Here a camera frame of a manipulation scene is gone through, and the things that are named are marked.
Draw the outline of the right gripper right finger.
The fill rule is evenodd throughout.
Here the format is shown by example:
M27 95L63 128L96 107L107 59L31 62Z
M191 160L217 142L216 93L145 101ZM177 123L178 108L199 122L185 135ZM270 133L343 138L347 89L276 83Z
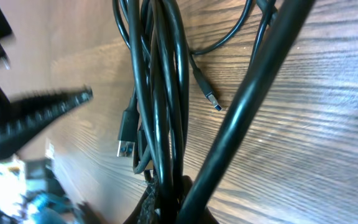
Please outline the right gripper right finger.
M185 198L178 212L178 222L180 224L219 223L206 205L215 190L214 186L200 185L197 181L193 182L188 175L184 175L183 190Z

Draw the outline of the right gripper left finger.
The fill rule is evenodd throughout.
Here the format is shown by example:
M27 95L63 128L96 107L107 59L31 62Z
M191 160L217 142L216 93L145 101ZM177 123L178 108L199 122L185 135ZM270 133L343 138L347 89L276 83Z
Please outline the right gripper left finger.
M153 177L135 209L124 224L163 224L167 222L167 196L159 177Z

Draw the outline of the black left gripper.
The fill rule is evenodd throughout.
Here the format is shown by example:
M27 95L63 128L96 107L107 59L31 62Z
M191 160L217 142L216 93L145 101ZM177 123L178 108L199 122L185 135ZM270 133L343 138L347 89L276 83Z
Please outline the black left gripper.
M0 59L9 67L1 40L13 36L0 8ZM89 102L93 91L88 86L33 92L9 101L0 88L0 161L10 158L48 125L71 110Z

